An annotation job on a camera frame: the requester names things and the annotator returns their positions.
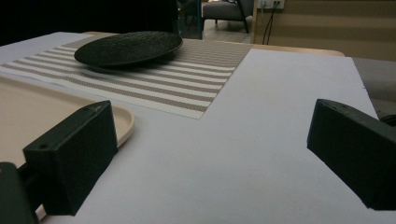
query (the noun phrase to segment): black device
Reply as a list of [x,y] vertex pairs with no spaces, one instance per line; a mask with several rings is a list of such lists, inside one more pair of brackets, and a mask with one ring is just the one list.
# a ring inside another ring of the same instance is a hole
[[0,223],[37,223],[41,204],[74,216],[117,152],[111,103],[77,110],[23,149],[24,165],[0,162]]
[[396,128],[356,108],[318,99],[307,147],[368,208],[396,210]]

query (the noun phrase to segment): chair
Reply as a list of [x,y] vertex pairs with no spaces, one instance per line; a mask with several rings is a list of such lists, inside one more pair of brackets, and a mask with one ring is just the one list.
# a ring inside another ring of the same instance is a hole
[[216,20],[216,24],[218,24],[218,20],[242,21],[248,34],[247,17],[253,16],[253,7],[254,0],[209,2],[202,8],[202,28],[204,30],[205,20]]

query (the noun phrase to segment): white table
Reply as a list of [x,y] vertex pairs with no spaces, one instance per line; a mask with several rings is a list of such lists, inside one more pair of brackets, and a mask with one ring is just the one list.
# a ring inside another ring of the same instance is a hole
[[[83,37],[5,46],[0,63]],[[201,119],[113,101],[134,112],[133,135],[75,217],[43,223],[395,223],[396,212],[367,209],[306,148],[318,98],[376,117],[350,58],[263,49],[250,51]]]

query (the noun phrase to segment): black plate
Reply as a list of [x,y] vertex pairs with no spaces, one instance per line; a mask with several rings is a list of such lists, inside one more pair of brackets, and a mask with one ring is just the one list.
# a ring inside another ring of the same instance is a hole
[[183,44],[173,33],[144,31],[94,40],[75,52],[75,59],[92,66],[108,67],[142,63],[170,53]]

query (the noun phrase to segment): striped placemat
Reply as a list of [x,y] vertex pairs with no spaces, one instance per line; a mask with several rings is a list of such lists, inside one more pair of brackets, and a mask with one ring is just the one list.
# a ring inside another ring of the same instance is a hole
[[93,69],[74,59],[94,35],[0,65],[0,71],[199,119],[252,45],[184,39],[174,53],[133,67]]

